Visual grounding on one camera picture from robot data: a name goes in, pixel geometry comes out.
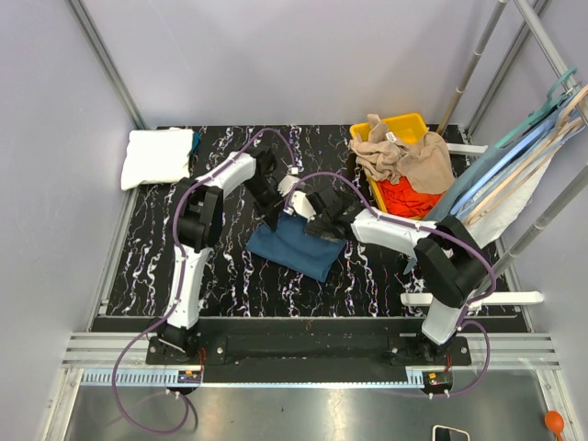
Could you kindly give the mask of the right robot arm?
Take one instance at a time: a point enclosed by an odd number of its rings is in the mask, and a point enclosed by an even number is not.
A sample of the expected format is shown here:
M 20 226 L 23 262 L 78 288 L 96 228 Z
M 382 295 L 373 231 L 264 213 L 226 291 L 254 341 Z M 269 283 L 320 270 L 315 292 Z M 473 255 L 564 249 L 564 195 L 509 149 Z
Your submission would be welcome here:
M 469 295 L 492 270 L 460 220 L 447 216 L 440 222 L 421 222 L 392 216 L 364 198 L 333 188 L 312 193 L 296 190 L 290 205 L 307 220 L 307 234 L 354 239 L 414 259 L 432 295 L 417 341 L 418 356 L 432 365 L 448 356 Z

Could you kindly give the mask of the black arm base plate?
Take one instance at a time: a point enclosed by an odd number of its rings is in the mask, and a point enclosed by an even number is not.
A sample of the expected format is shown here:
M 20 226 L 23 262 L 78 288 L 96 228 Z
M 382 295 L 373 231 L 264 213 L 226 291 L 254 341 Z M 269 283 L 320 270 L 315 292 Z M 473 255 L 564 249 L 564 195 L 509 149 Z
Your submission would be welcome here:
M 204 364 L 208 384 L 258 383 L 318 387 L 399 385 L 409 368 L 469 368 L 465 337 L 430 346 L 414 318 L 203 318 L 197 323 L 198 351 L 185 356 L 149 340 L 149 365 Z

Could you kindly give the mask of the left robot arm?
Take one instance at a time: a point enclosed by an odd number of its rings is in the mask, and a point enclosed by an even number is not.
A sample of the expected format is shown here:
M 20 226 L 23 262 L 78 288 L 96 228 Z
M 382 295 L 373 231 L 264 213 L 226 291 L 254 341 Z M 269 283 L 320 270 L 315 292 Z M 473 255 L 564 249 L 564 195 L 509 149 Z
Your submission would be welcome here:
M 199 292 L 205 265 L 222 234 L 224 200 L 245 187 L 264 224 L 275 230 L 284 202 L 273 177 L 276 167 L 271 148 L 249 147 L 231 153 L 202 176 L 179 181 L 180 199 L 171 220 L 175 263 L 171 294 L 156 327 L 159 342 L 177 363 L 189 363 L 198 354 Z

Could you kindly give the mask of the blue t-shirt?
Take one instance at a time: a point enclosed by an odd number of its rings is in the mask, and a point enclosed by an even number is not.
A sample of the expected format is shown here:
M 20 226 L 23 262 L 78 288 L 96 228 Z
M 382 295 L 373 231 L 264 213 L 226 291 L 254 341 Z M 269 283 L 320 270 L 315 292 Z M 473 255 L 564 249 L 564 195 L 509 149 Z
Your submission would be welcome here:
M 305 226 L 304 218 L 282 212 L 276 229 L 273 231 L 263 223 L 251 235 L 246 249 L 270 262 L 324 282 L 345 248 L 346 240 L 333 242 L 307 235 Z

